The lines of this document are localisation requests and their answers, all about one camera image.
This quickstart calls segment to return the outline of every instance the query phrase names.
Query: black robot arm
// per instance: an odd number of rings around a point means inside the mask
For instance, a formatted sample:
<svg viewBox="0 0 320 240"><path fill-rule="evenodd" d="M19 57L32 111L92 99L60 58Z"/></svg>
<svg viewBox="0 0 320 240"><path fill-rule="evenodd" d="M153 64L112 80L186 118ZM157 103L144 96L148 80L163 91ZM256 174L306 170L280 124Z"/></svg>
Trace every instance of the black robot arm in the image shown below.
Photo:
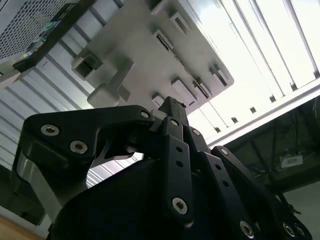
<svg viewBox="0 0 320 240"><path fill-rule="evenodd" d="M143 160L87 188L90 168L135 152ZM31 116L12 174L50 216L51 240L312 239L228 149L208 148L171 97L152 113L132 105Z"/></svg>

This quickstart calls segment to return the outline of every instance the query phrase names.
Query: wire mesh panel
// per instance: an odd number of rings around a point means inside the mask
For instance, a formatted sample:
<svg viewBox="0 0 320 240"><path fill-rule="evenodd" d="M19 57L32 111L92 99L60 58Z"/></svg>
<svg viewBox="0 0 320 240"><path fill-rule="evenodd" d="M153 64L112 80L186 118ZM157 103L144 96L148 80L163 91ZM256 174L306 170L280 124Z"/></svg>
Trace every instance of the wire mesh panel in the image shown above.
<svg viewBox="0 0 320 240"><path fill-rule="evenodd" d="M0 35L0 62L4 59L22 54L44 25L49 22L67 0L27 0L20 3L20 8ZM7 3L9 10L17 9L17 2L11 0ZM8 14L6 6L0 15Z"/></svg>

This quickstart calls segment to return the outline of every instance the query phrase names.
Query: white wall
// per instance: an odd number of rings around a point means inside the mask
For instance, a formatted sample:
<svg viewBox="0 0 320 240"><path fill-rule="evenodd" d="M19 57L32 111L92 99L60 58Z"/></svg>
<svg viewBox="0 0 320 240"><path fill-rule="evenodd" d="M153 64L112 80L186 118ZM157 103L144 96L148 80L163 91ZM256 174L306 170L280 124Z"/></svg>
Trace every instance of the white wall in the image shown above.
<svg viewBox="0 0 320 240"><path fill-rule="evenodd" d="M297 218L308 228L314 240L320 240L320 181L284 194L301 212Z"/></svg>

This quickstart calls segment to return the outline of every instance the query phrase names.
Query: wooden floor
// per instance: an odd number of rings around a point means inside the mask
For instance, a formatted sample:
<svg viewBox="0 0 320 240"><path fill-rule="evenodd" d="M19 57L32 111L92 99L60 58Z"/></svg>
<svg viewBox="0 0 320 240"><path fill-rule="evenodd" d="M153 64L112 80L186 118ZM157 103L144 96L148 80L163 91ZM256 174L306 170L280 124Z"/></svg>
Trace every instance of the wooden floor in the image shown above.
<svg viewBox="0 0 320 240"><path fill-rule="evenodd" d="M43 240L0 216L0 240Z"/></svg>

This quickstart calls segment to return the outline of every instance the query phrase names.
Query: corrugated metal wall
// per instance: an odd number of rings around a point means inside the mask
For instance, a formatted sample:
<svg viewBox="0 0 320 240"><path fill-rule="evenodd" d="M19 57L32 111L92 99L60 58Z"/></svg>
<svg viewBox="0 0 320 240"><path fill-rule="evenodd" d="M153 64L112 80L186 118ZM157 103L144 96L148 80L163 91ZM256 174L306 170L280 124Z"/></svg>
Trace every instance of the corrugated metal wall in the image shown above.
<svg viewBox="0 0 320 240"><path fill-rule="evenodd" d="M0 89L0 163L12 168L23 122L31 115L90 109L87 97L94 88L73 73L74 57L119 10L112 0L98 0L48 55L22 81ZM96 167L90 186L129 166L141 155Z"/></svg>

